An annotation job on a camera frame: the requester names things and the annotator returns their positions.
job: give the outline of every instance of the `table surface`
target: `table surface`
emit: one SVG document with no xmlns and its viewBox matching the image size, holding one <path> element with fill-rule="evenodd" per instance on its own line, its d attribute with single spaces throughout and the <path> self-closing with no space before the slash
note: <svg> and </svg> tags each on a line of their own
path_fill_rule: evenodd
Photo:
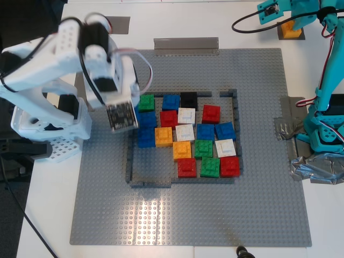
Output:
<svg viewBox="0 0 344 258">
<path fill-rule="evenodd" d="M 128 35 L 114 35 L 118 47 L 154 49 L 154 38 L 218 37 L 219 48 L 282 49 L 289 96 L 314 96 L 328 51 L 329 40 L 320 35 L 318 22 L 304 28 L 305 41 L 279 41 L 277 30 L 238 34 L 232 23 L 256 11 L 254 2 L 66 4 L 63 17 L 83 19 L 89 12 L 130 16 Z M 257 18 L 239 24 L 259 27 Z M 63 78 L 74 83 L 75 75 Z M 344 87 L 336 93 L 344 93 Z M 71 246 L 69 244 L 81 153 L 61 163 L 36 161 L 26 213 L 59 257 L 236 257 L 235 247 L 191 246 Z M 313 246 L 310 248 L 248 247 L 256 258 L 340 257 L 344 224 L 344 184 L 321 185 L 303 181 Z M 50 257 L 26 221 L 21 230 L 17 257 Z"/>
</svg>

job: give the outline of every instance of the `black cable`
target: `black cable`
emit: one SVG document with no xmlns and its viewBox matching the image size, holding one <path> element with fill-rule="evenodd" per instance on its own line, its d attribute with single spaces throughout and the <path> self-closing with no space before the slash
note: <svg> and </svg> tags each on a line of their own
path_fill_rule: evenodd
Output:
<svg viewBox="0 0 344 258">
<path fill-rule="evenodd" d="M 44 38 L 42 38 L 42 40 L 38 43 L 38 45 L 33 49 L 33 51 L 31 51 L 21 62 L 19 65 L 17 65 L 16 67 L 14 67 L 13 69 L 11 69 L 10 71 L 8 71 L 7 73 L 4 73 L 1 75 L 2 78 L 5 78 L 6 76 L 10 75 L 11 73 L 13 73 L 15 70 L 19 69 L 20 67 L 22 67 L 24 64 L 26 64 L 27 62 L 30 61 L 30 59 L 32 58 L 32 56 L 37 52 L 37 50 L 42 46 L 42 44 L 44 43 L 44 41 L 48 38 L 49 35 L 46 35 Z"/>
<path fill-rule="evenodd" d="M 76 21 L 76 22 L 79 24 L 80 27 L 83 26 L 82 22 L 81 22 L 78 18 L 75 18 L 75 17 L 67 17 L 67 18 L 61 20 L 61 21 L 60 21 L 60 24 L 63 23 L 63 22 L 65 22 L 65 21 L 67 21 L 67 20 L 74 20 L 74 21 Z M 5 74 L 2 74 L 0 77 L 3 79 L 4 77 L 6 77 L 6 76 L 8 76 L 9 74 L 13 73 L 15 70 L 19 69 L 21 66 L 23 66 L 23 65 L 26 64 L 28 61 L 30 61 L 31 58 L 32 58 L 32 56 L 37 52 L 37 50 L 42 46 L 42 44 L 44 43 L 44 41 L 45 41 L 48 37 L 49 37 L 49 35 L 46 35 L 46 36 L 38 43 L 38 45 L 34 48 L 34 50 L 31 51 L 30 54 L 27 55 L 27 57 L 24 58 L 24 59 L 22 60 L 22 62 L 20 62 L 20 64 L 19 64 L 16 68 L 12 69 L 11 71 L 9 71 L 9 72 L 7 72 L 7 73 L 5 73 Z M 85 67 L 85 63 L 84 63 L 84 59 L 83 59 L 83 55 L 82 55 L 81 51 L 79 52 L 79 58 L 80 58 L 80 64 L 81 64 L 82 72 L 84 73 L 85 78 L 86 78 L 88 84 L 90 85 L 92 91 L 93 91 L 94 94 L 96 95 L 96 97 L 97 97 L 97 99 L 99 100 L 99 102 L 100 102 L 102 105 L 105 106 L 105 103 L 104 103 L 102 97 L 100 96 L 99 92 L 97 91 L 96 87 L 94 86 L 94 84 L 93 84 L 93 82 L 92 82 L 92 80 L 91 80 L 91 78 L 90 78 L 90 76 L 89 76 L 89 74 L 88 74 L 88 72 L 87 72 L 87 69 L 86 69 L 86 67 Z"/>
<path fill-rule="evenodd" d="M 269 27 L 265 27 L 265 28 L 259 28 L 257 30 L 251 30 L 251 31 L 243 31 L 243 30 L 238 30 L 237 28 L 234 28 L 236 24 L 238 24 L 239 22 L 243 21 L 243 20 L 246 20 L 247 18 L 250 18 L 252 16 L 255 16 L 255 15 L 258 15 L 259 13 L 263 12 L 264 9 L 262 10 L 259 10 L 259 11 L 256 11 L 254 13 L 251 13 L 250 15 L 247 15 L 247 16 L 244 16 L 242 18 L 240 18 L 239 20 L 235 21 L 233 24 L 232 24 L 232 30 L 235 31 L 235 32 L 239 32 L 239 33 L 243 33 L 243 34 L 250 34 L 250 33 L 257 33 L 257 32 L 262 32 L 262 31 L 267 31 L 267 30 L 271 30 L 272 28 L 276 28 L 284 23 L 287 23 L 291 20 L 295 20 L 297 18 L 300 18 L 300 17 L 305 17 L 305 16 L 312 16 L 312 15 L 317 15 L 319 13 L 319 11 L 315 11 L 315 12 L 307 12 L 307 13 L 301 13 L 299 15 L 295 15 L 293 17 L 290 17 L 286 20 L 283 20 L 283 21 L 280 21 L 279 23 L 276 23 L 274 25 L 271 25 Z M 344 12 L 344 9 L 338 9 L 338 10 L 333 10 L 333 11 L 329 11 L 328 13 L 340 13 L 340 12 Z"/>
<path fill-rule="evenodd" d="M 39 233 L 39 231 L 37 230 L 37 228 L 32 224 L 32 222 L 30 221 L 30 219 L 28 218 L 28 216 L 26 215 L 24 209 L 22 208 L 22 206 L 20 205 L 18 199 L 16 198 L 15 194 L 13 193 L 9 181 L 7 180 L 6 174 L 5 174 L 5 168 L 4 168 L 4 162 L 2 159 L 2 156 L 0 155 L 0 170 L 2 172 L 2 176 L 4 178 L 5 184 L 9 190 L 9 192 L 12 194 L 13 199 L 16 202 L 16 205 L 19 207 L 20 211 L 23 213 L 24 218 L 26 219 L 26 221 L 29 223 L 29 225 L 32 227 L 32 229 L 35 231 L 35 233 L 37 234 L 37 236 L 39 237 L 39 239 L 42 241 L 42 243 L 45 245 L 45 247 L 48 249 L 48 251 L 51 253 L 51 255 L 54 258 L 58 258 L 58 256 L 54 253 L 54 251 L 50 248 L 50 246 L 48 245 L 48 243 L 44 240 L 43 236 Z"/>
<path fill-rule="evenodd" d="M 81 64 L 81 69 L 82 69 L 82 72 L 84 73 L 85 75 L 85 78 L 86 78 L 86 81 L 88 82 L 88 84 L 90 85 L 93 93 L 96 95 L 97 99 L 99 100 L 99 102 L 105 106 L 105 103 L 103 101 L 103 98 L 101 97 L 101 95 L 99 94 L 99 92 L 97 91 L 96 87 L 94 86 L 88 72 L 87 72 L 87 69 L 86 69 L 86 66 L 85 66 L 85 63 L 84 63 L 84 58 L 82 56 L 82 52 L 79 51 L 79 59 L 80 59 L 80 64 Z"/>
<path fill-rule="evenodd" d="M 80 26 L 82 26 L 82 23 L 79 19 L 75 18 L 75 17 L 68 17 L 66 19 L 63 19 L 60 21 L 60 24 L 65 22 L 66 20 L 74 20 L 76 22 L 79 23 Z M 20 64 L 11 69 L 10 71 L 8 71 L 7 73 L 4 73 L 1 75 L 2 78 L 5 78 L 6 76 L 10 75 L 11 73 L 13 73 L 15 70 L 19 69 L 20 67 L 22 67 L 24 64 L 26 64 L 27 62 L 29 62 L 31 60 L 31 58 L 33 57 L 33 55 L 38 51 L 38 49 L 42 46 L 42 44 L 46 41 L 46 39 L 49 37 L 49 35 L 46 35 L 45 37 L 42 38 L 42 40 L 38 43 L 38 45 L 20 62 Z"/>
</svg>

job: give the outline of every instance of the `cable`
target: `cable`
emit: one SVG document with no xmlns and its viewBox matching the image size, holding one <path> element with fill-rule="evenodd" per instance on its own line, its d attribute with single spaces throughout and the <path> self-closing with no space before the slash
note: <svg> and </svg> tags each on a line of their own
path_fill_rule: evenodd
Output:
<svg viewBox="0 0 344 258">
<path fill-rule="evenodd" d="M 330 38 L 330 37 L 333 37 L 334 34 L 335 34 L 335 29 L 333 30 L 333 32 L 332 32 L 331 34 L 325 36 L 324 33 L 325 33 L 326 29 L 327 29 L 327 24 L 325 24 L 324 28 L 322 29 L 321 35 L 322 35 L 325 39 Z"/>
<path fill-rule="evenodd" d="M 271 30 L 272 28 L 276 28 L 284 23 L 287 23 L 291 20 L 295 20 L 297 18 L 300 18 L 300 17 L 305 17 L 305 16 L 312 16 L 312 15 L 317 15 L 320 10 L 318 11 L 315 11 L 315 12 L 307 12 L 307 13 L 301 13 L 299 15 L 295 15 L 293 17 L 290 17 L 288 19 L 285 19 L 283 21 L 280 21 L 279 23 L 276 23 L 274 25 L 271 25 L 269 27 L 265 27 L 265 28 L 259 28 L 257 30 L 250 30 L 250 31 L 243 31 L 243 30 L 238 30 L 237 28 L 234 28 L 236 24 L 238 24 L 239 22 L 243 21 L 243 20 L 246 20 L 247 18 L 250 18 L 252 16 L 255 16 L 255 15 L 258 15 L 259 13 L 263 12 L 264 9 L 262 10 L 259 10 L 259 11 L 256 11 L 254 13 L 251 13 L 250 15 L 247 15 L 247 16 L 244 16 L 242 18 L 240 18 L 239 20 L 235 21 L 233 24 L 232 24 L 232 30 L 235 31 L 235 32 L 239 32 L 239 33 L 243 33 L 243 34 L 250 34 L 250 33 L 257 33 L 257 32 L 262 32 L 262 31 L 267 31 L 267 30 Z M 331 11 L 328 11 L 328 14 L 329 13 L 340 13 L 340 12 L 344 12 L 344 9 L 337 9 L 337 10 L 331 10 Z"/>
<path fill-rule="evenodd" d="M 140 91 L 139 95 L 145 94 L 146 91 L 151 86 L 151 83 L 153 80 L 153 68 L 152 68 L 151 64 L 147 61 L 147 59 L 139 51 L 137 51 L 134 48 L 116 48 L 115 50 L 111 51 L 109 54 L 112 54 L 112 53 L 115 53 L 115 54 L 119 53 L 120 55 L 136 54 L 139 57 L 141 57 L 142 60 L 148 65 L 148 67 L 149 67 L 149 79 L 148 79 L 148 82 L 147 82 L 146 86 L 144 87 L 144 89 Z"/>
<path fill-rule="evenodd" d="M 33 51 L 31 51 L 21 62 L 19 65 L 17 65 L 16 67 L 14 67 L 13 69 L 11 69 L 10 71 L 8 71 L 7 73 L 3 73 L 2 75 L 0 75 L 0 77 L 5 78 L 6 76 L 10 75 L 11 73 L 13 73 L 15 70 L 19 69 L 20 67 L 22 67 L 24 64 L 26 64 L 27 62 L 30 61 L 30 59 L 32 58 L 32 56 L 37 52 L 37 50 L 42 46 L 42 44 L 44 43 L 44 41 L 49 37 L 49 35 L 46 35 L 44 38 L 42 38 L 42 40 L 38 43 L 38 45 L 33 49 Z"/>
<path fill-rule="evenodd" d="M 59 24 L 62 24 L 63 22 L 67 21 L 67 20 L 74 20 L 76 22 L 79 23 L 79 25 L 82 25 L 81 21 L 75 17 L 68 17 L 65 18 L 63 20 L 60 21 Z M 42 38 L 42 40 L 37 44 L 37 46 L 20 62 L 19 65 L 17 65 L 15 68 L 11 69 L 10 71 L 8 71 L 7 73 L 4 73 L 2 75 L 0 75 L 0 77 L 5 78 L 6 76 L 10 75 L 11 73 L 13 73 L 14 71 L 16 71 L 17 69 L 19 69 L 20 67 L 22 67 L 24 64 L 26 64 L 27 62 L 29 62 L 31 60 L 31 58 L 33 57 L 33 55 L 38 51 L 38 49 L 42 46 L 42 44 L 46 41 L 46 39 L 49 37 L 49 35 L 46 35 Z"/>
<path fill-rule="evenodd" d="M 328 63 L 328 59 L 331 55 L 331 52 L 332 52 L 332 48 L 333 48 L 333 42 L 334 42 L 334 35 L 331 36 L 331 40 L 329 42 L 329 50 L 328 50 L 328 53 L 327 53 L 327 57 L 326 57 L 326 60 L 325 60 L 325 63 L 324 63 L 324 67 L 322 69 L 322 73 L 321 73 L 321 79 L 320 79 L 320 83 L 319 83 L 319 90 L 321 89 L 321 87 L 323 86 L 323 80 L 324 80 L 324 76 L 325 76 L 325 70 L 326 70 L 326 66 L 327 66 L 327 63 Z"/>
<path fill-rule="evenodd" d="M 324 63 L 324 67 L 322 69 L 322 73 L 321 73 L 321 77 L 320 77 L 319 90 L 323 86 L 325 70 L 326 70 L 326 67 L 327 67 L 328 59 L 331 56 L 331 52 L 332 52 L 332 49 L 333 49 L 334 36 L 335 36 L 335 30 L 329 35 L 329 37 L 326 37 L 326 38 L 331 38 L 331 40 L 329 42 L 329 50 L 328 50 L 328 53 L 327 53 L 327 56 L 326 56 L 326 60 L 325 60 L 325 63 Z M 303 106 L 308 106 L 308 105 L 314 105 L 314 102 L 311 102 L 311 101 L 314 101 L 316 98 L 317 98 L 317 96 L 315 96 L 313 98 L 310 98 L 310 99 L 302 99 L 301 101 L 296 102 L 295 105 L 298 108 L 301 108 Z"/>
<path fill-rule="evenodd" d="M 35 231 L 35 233 L 37 234 L 37 236 L 39 237 L 39 239 L 42 241 L 42 243 L 45 245 L 45 247 L 48 249 L 48 251 L 51 253 L 51 255 L 54 258 L 58 258 L 58 256 L 54 253 L 54 251 L 50 248 L 50 246 L 48 245 L 48 243 L 44 240 L 43 236 L 39 233 L 39 231 L 37 230 L 37 228 L 32 224 L 32 222 L 30 221 L 30 219 L 28 218 L 28 216 L 26 215 L 24 209 L 22 208 L 22 206 L 20 205 L 18 199 L 16 198 L 15 194 L 13 193 L 9 181 L 7 180 L 6 174 L 5 174 L 5 168 L 4 168 L 4 162 L 2 159 L 2 156 L 0 155 L 0 170 L 2 172 L 2 176 L 4 178 L 5 184 L 7 186 L 7 188 L 9 189 L 9 192 L 12 194 L 12 197 L 14 198 L 16 205 L 19 207 L 20 211 L 23 213 L 24 218 L 26 219 L 26 221 L 29 223 L 29 225 L 32 227 L 32 229 Z"/>
<path fill-rule="evenodd" d="M 80 64 L 81 64 L 81 69 L 82 69 L 82 72 L 84 73 L 85 75 L 85 78 L 86 78 L 86 81 L 88 82 L 88 84 L 90 85 L 93 93 L 96 95 L 97 99 L 99 100 L 99 102 L 105 106 L 105 103 L 103 101 L 103 98 L 101 97 L 101 95 L 99 94 L 98 90 L 96 89 L 96 87 L 94 86 L 91 78 L 90 78 L 90 75 L 88 74 L 87 72 L 87 69 L 86 69 L 86 66 L 85 66 L 85 63 L 84 63 L 84 58 L 82 56 L 82 52 L 79 51 L 79 59 L 80 59 Z"/>
</svg>

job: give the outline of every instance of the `orange block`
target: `orange block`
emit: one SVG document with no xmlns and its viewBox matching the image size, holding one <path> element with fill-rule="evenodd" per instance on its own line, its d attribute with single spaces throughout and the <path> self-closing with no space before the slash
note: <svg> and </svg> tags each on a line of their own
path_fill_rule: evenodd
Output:
<svg viewBox="0 0 344 258">
<path fill-rule="evenodd" d="M 173 142 L 173 159 L 186 159 L 191 157 L 191 143 L 189 141 Z"/>
<path fill-rule="evenodd" d="M 173 146 L 172 127 L 162 127 L 155 129 L 155 146 L 171 147 Z"/>
<path fill-rule="evenodd" d="M 294 26 L 295 21 L 291 20 L 287 23 L 284 23 L 281 25 L 282 33 L 283 33 L 283 38 L 284 39 L 293 39 L 293 38 L 298 38 L 300 37 L 302 31 L 301 29 L 298 29 L 297 31 L 293 31 L 292 27 Z"/>
</svg>

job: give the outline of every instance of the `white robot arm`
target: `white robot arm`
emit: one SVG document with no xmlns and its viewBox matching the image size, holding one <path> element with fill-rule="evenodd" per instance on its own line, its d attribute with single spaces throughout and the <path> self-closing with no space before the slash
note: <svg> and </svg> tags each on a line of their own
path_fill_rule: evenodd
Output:
<svg viewBox="0 0 344 258">
<path fill-rule="evenodd" d="M 91 119 L 84 100 L 76 97 L 73 85 L 59 79 L 79 71 L 84 73 L 89 104 L 95 109 L 106 106 L 113 131 L 138 127 L 133 109 L 140 89 L 134 66 L 130 57 L 121 55 L 125 51 L 117 48 L 109 32 L 111 24 L 102 15 L 89 15 L 85 24 L 67 18 L 58 33 L 2 51 L 0 97 L 16 105 L 11 126 L 18 134 L 36 141 L 90 138 Z M 60 96 L 58 107 L 44 97 L 46 92 Z M 128 117 L 112 123 L 111 117 L 123 110 Z"/>
</svg>

